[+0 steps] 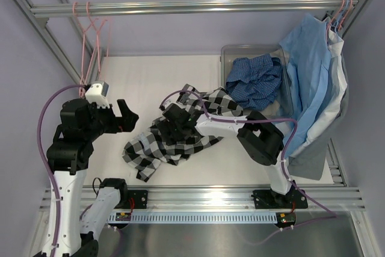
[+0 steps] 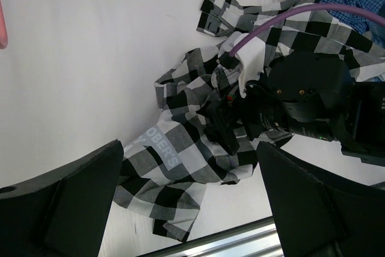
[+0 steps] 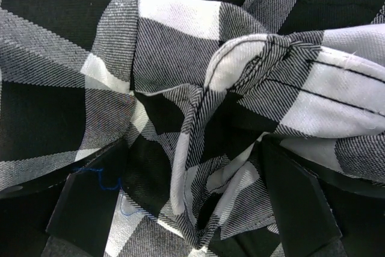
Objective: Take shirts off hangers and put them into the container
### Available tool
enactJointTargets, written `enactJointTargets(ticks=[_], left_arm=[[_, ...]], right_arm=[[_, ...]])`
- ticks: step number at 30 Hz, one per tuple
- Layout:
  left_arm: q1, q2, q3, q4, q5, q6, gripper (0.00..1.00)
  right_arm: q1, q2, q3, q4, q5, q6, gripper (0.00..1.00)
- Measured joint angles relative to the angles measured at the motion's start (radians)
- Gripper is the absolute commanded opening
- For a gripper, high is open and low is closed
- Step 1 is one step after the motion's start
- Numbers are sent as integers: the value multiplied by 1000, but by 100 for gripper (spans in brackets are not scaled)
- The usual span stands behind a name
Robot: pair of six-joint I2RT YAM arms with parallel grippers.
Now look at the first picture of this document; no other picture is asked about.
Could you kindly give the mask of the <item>black white plaid shirt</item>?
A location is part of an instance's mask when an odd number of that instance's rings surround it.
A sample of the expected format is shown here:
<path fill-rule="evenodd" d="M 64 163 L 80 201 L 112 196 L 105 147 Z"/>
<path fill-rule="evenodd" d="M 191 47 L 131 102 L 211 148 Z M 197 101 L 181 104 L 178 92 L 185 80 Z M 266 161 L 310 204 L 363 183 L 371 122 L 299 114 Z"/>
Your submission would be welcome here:
<path fill-rule="evenodd" d="M 210 114 L 226 117 L 244 115 L 243 108 L 222 87 L 209 92 L 199 92 L 195 87 L 185 84 L 182 90 L 198 94 Z M 124 147 L 123 160 L 137 171 L 138 180 L 147 182 L 161 164 L 178 166 L 191 155 L 208 149 L 222 140 L 221 137 L 202 137 L 194 133 L 175 144 L 167 144 L 157 127 L 164 120 L 163 116 L 155 119 L 149 128 L 127 142 Z"/>

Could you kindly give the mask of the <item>pink wire hanger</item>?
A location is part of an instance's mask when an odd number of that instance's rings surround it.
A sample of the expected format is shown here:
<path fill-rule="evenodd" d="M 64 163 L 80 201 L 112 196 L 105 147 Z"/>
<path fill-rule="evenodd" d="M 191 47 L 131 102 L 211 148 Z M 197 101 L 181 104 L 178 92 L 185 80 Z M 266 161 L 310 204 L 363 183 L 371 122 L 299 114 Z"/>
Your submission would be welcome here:
<path fill-rule="evenodd" d="M 79 20 L 79 14 L 77 12 L 78 2 L 74 2 L 72 5 L 72 14 L 75 17 L 75 22 L 78 26 L 78 28 L 81 30 L 82 34 L 82 52 L 81 52 L 81 74 L 80 74 L 80 82 L 79 84 L 82 85 L 81 88 L 79 88 L 79 97 L 83 97 L 85 95 L 85 86 L 88 84 L 88 76 L 90 74 L 91 64 L 94 58 L 95 49 L 93 49 L 88 65 L 86 66 L 86 42 L 87 42 L 87 33 L 92 28 L 96 30 L 96 22 L 99 20 L 98 17 L 91 17 L 90 13 L 90 2 L 86 3 L 86 14 L 89 20 L 89 24 L 87 26 L 83 26 Z"/>

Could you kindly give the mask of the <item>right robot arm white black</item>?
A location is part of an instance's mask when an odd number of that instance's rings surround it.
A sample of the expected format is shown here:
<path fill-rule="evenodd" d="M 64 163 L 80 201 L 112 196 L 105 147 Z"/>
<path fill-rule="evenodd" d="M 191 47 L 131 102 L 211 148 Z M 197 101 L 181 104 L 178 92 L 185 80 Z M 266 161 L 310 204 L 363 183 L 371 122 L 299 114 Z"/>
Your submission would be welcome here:
<path fill-rule="evenodd" d="M 261 113 L 254 111 L 247 116 L 223 117 L 194 110 L 189 113 L 174 102 L 161 105 L 162 116 L 158 128 L 171 145 L 193 135 L 201 137 L 235 137 L 249 157 L 265 167 L 270 181 L 270 191 L 260 195 L 253 193 L 255 201 L 269 208 L 295 207 L 296 188 L 288 172 L 284 157 L 284 136 Z"/>

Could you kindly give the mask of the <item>blue checked shirt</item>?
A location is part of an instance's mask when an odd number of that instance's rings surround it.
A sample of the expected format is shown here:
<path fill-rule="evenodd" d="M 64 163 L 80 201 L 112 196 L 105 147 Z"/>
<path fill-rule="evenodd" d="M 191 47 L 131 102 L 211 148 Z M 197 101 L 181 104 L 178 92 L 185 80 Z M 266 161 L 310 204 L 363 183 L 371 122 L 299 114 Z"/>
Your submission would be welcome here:
<path fill-rule="evenodd" d="M 225 89 L 243 108 L 262 111 L 275 101 L 282 78 L 283 66 L 277 57 L 236 58 Z"/>

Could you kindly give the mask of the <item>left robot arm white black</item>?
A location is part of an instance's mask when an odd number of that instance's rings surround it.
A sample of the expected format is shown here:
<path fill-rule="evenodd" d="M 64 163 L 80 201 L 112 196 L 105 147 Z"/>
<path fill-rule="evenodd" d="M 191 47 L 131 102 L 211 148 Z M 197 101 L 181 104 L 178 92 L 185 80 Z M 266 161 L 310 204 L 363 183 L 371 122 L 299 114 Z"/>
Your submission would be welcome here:
<path fill-rule="evenodd" d="M 63 104 L 61 123 L 44 160 L 51 179 L 51 208 L 48 231 L 37 256 L 97 256 L 100 233 L 114 208 L 129 202 L 126 182 L 119 178 L 104 179 L 91 207 L 81 212 L 81 195 L 93 142 L 102 134 L 134 130 L 139 116 L 125 100 L 117 101 L 121 116 L 112 106 L 98 107 L 86 99 Z"/>

